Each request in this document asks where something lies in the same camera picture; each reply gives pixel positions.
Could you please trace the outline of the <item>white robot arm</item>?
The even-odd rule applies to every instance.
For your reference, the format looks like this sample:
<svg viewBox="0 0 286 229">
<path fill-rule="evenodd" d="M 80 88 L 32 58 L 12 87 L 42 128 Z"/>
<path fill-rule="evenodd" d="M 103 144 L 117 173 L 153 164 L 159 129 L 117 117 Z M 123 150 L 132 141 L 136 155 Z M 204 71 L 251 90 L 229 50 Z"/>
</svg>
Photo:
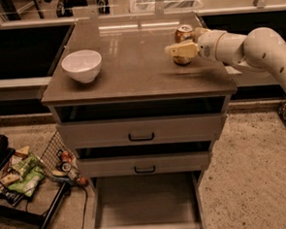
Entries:
<svg viewBox="0 0 286 229">
<path fill-rule="evenodd" d="M 272 29 L 259 27 L 247 35 L 197 27 L 195 40 L 165 47 L 172 57 L 227 63 L 240 72 L 269 73 L 286 93 L 286 42 Z"/>
</svg>

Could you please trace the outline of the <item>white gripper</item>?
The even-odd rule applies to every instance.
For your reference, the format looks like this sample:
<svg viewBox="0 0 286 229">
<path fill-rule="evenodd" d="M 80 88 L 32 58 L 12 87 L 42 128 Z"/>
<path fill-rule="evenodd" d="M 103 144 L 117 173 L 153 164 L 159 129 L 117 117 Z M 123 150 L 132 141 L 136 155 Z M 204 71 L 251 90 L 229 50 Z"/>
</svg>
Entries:
<svg viewBox="0 0 286 229">
<path fill-rule="evenodd" d="M 194 58 L 197 54 L 202 59 L 208 61 L 222 61 L 223 56 L 220 53 L 221 48 L 218 46 L 221 38 L 226 32 L 221 30 L 209 30 L 203 27 L 194 29 L 197 44 L 191 40 L 182 41 L 179 44 L 166 46 L 164 51 L 173 57 Z"/>
</svg>

